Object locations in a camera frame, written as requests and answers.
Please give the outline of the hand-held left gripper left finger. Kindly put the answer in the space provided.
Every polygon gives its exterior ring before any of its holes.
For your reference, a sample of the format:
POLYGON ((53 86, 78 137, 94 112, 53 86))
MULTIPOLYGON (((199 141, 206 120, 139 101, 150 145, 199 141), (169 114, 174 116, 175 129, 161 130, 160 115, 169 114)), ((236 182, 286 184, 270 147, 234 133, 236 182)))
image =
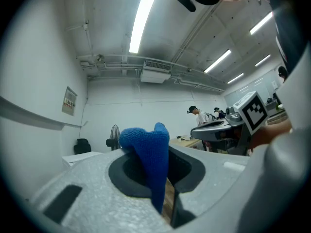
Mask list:
POLYGON ((119 149, 74 164, 39 189, 31 203, 63 233, 171 231, 151 196, 137 154, 119 149))

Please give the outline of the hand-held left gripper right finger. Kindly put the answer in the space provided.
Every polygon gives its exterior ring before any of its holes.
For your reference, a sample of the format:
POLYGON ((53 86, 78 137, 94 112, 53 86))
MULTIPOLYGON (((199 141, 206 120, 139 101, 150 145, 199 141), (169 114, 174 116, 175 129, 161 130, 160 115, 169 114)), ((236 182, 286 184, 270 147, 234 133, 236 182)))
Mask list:
POLYGON ((169 181, 174 187, 171 226, 207 212, 231 188, 248 157, 169 145, 169 181))

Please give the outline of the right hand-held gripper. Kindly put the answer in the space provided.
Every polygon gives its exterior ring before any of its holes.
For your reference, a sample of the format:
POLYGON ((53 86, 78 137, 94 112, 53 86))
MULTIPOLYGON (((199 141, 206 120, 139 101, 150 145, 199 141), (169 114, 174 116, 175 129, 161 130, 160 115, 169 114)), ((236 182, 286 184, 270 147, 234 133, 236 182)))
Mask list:
POLYGON ((257 91, 249 92, 226 109, 226 120, 202 124, 191 130, 195 139, 205 141, 226 140, 226 151, 233 155, 246 155, 252 135, 269 118, 266 106, 257 91), (230 138, 232 131, 235 138, 230 138))

